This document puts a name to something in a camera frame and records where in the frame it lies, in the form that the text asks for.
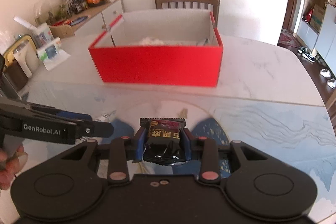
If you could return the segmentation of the operator left hand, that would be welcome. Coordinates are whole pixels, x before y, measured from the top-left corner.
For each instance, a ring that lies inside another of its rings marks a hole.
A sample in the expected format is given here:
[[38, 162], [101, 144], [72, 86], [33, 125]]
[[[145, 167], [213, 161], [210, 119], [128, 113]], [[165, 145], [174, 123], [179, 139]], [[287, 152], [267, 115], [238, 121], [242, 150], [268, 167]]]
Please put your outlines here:
[[5, 168], [1, 170], [1, 190], [8, 190], [14, 176], [19, 173], [28, 160], [28, 154], [25, 148], [20, 145], [15, 155], [9, 159], [7, 153], [1, 149], [1, 163], [5, 164]]

